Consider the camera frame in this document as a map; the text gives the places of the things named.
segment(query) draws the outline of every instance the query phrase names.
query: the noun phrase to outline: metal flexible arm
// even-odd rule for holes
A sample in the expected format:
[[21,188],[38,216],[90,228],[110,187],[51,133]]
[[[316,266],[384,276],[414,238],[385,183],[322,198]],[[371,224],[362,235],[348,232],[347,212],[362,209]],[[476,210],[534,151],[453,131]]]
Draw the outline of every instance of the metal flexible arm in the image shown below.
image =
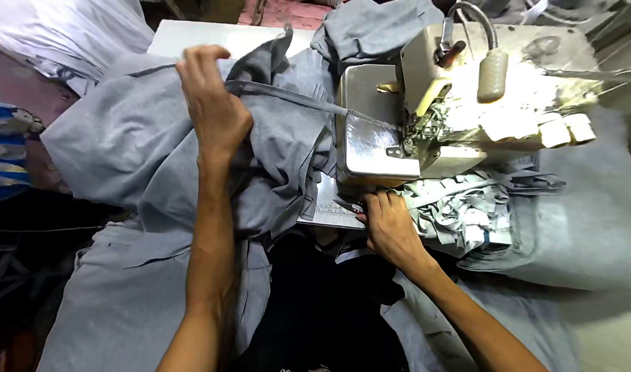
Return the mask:
[[483,13],[483,11],[477,7],[475,4],[469,3],[467,1],[459,1],[458,3],[453,4],[451,9],[448,10],[448,14],[446,18],[444,18],[444,26],[442,28],[442,39],[440,41],[440,49],[443,52],[451,49],[452,45],[452,34],[453,34],[453,16],[456,13],[457,9],[468,9],[470,10],[476,20],[481,24],[483,29],[485,30],[485,35],[487,36],[487,48],[488,50],[497,48],[499,43],[497,41],[497,31],[490,21],[490,18]]

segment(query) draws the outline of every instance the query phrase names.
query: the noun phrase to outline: finger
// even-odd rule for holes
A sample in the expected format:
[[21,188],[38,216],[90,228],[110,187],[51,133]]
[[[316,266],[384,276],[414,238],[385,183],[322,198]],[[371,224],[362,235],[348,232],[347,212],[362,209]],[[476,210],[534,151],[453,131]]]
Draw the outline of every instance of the finger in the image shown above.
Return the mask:
[[376,191],[375,195],[377,195],[377,199],[380,201],[380,207],[382,207],[382,213],[384,213],[385,210],[389,210],[389,208],[391,207],[391,204],[389,204],[389,197],[387,196],[386,191],[384,190]]
[[400,197],[400,208],[402,210],[407,210],[407,203],[405,202],[405,198],[404,197]]
[[183,50],[183,59],[185,60],[185,69],[187,70],[191,87],[205,86],[205,76],[200,67],[200,49],[203,46],[193,46]]
[[369,239],[366,240],[366,246],[369,247],[370,250],[375,251],[375,246],[373,245],[373,241]]
[[189,71],[187,71],[187,66],[185,66],[185,61],[176,62],[175,71],[178,72],[178,76],[180,77],[180,82],[182,83],[183,91],[190,91],[191,79],[189,78]]
[[355,218],[364,225],[367,225],[369,223],[369,217],[367,215],[363,215],[362,213],[357,213]]
[[377,199],[376,195],[366,194],[364,195],[364,201],[366,202],[366,208],[369,209],[369,218],[373,216],[381,216],[382,208],[380,208],[380,200]]
[[394,190],[388,190],[387,191],[387,198],[389,199],[389,204],[392,205],[392,207],[399,207],[400,206],[400,199],[401,197],[398,196],[398,194],[394,191]]
[[206,81],[206,87],[213,93],[224,93],[224,81],[217,67],[217,60],[227,59],[230,52],[218,45],[208,45],[200,49],[201,69]]

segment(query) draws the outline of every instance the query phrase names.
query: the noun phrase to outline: gray fabric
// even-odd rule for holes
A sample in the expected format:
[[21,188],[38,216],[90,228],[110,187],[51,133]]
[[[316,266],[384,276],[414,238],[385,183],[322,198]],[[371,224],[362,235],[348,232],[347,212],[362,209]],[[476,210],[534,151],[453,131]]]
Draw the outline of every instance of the gray fabric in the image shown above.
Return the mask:
[[[441,13],[427,1],[377,5],[353,0],[330,13],[314,38],[315,50],[287,60],[287,32],[235,65],[221,62],[220,71],[229,80],[253,80],[331,103],[329,63],[318,50],[338,63],[329,51],[339,48],[340,65],[361,63],[396,51],[433,20],[440,21]],[[354,24],[359,35],[351,34]],[[334,41],[322,44],[323,35]],[[345,42],[351,37],[354,42]],[[139,221],[107,227],[79,259],[39,371],[152,370],[183,315],[197,143],[173,62],[152,55],[124,58],[43,133],[76,197],[136,208]],[[236,229],[276,236],[299,213],[309,214],[316,202],[318,172],[335,174],[333,114],[267,95],[241,99],[255,125],[231,167]],[[258,245],[246,249],[238,251],[243,261],[237,352],[248,345],[269,296],[264,251]],[[410,316],[404,301],[383,313],[414,371],[441,365],[433,352],[424,352],[428,337],[417,323],[423,315]],[[526,332],[531,315],[517,317]],[[547,329],[532,331],[539,340],[559,336]]]
[[[189,251],[167,249],[171,234],[148,233],[138,220],[110,223],[82,249],[42,352],[38,371],[153,371],[185,313]],[[136,250],[164,249],[135,264]],[[262,246],[236,244],[241,269],[236,338],[231,357],[249,345],[269,298],[271,266]]]
[[394,0],[377,4],[354,0],[327,13],[315,31],[311,48],[336,63],[341,74],[349,65],[376,62],[398,54],[419,31],[441,23],[442,12],[427,0]]
[[511,198],[519,243],[471,252],[460,266],[578,289],[631,288],[631,155],[617,112],[590,114],[597,139],[540,152],[540,170],[568,185],[560,196]]
[[[331,173],[335,162],[333,114],[322,110],[341,108],[331,104],[328,63],[314,50],[288,61],[291,39],[287,30],[233,66],[219,64],[255,122],[229,180],[241,233],[276,236],[295,224],[317,198],[313,173]],[[122,59],[42,135],[76,197],[137,208],[154,233],[189,229],[195,220],[198,144],[173,62]]]
[[[456,284],[497,318],[549,371],[580,371],[574,336],[543,287],[499,276],[461,275],[464,279],[457,278]],[[460,336],[433,301],[402,273],[398,272],[394,281],[402,285],[405,299],[383,308],[382,316],[398,334],[410,370],[478,371]]]

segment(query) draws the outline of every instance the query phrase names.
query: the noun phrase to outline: hand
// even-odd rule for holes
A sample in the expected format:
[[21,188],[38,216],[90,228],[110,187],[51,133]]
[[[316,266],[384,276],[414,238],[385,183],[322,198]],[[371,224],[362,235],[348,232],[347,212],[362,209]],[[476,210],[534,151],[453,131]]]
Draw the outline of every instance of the hand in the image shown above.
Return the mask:
[[367,244],[372,251],[408,276],[407,271],[437,265],[421,244],[403,197],[394,191],[377,191],[366,194],[364,200],[368,216],[357,215],[357,218],[366,224]]
[[175,64],[198,138],[198,166],[228,172],[237,147],[254,125],[254,118],[236,96],[228,93],[217,60],[230,53],[217,45],[196,46]]

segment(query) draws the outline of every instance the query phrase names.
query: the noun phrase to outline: left hand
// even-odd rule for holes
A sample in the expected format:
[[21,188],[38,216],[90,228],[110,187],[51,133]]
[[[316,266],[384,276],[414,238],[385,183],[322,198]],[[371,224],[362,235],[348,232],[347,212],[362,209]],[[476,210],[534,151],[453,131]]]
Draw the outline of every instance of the left hand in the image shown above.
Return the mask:
[[185,49],[184,60],[175,64],[198,138],[202,171],[228,172],[237,147],[254,125],[251,113],[221,79],[217,60],[229,57],[218,45],[196,46]]

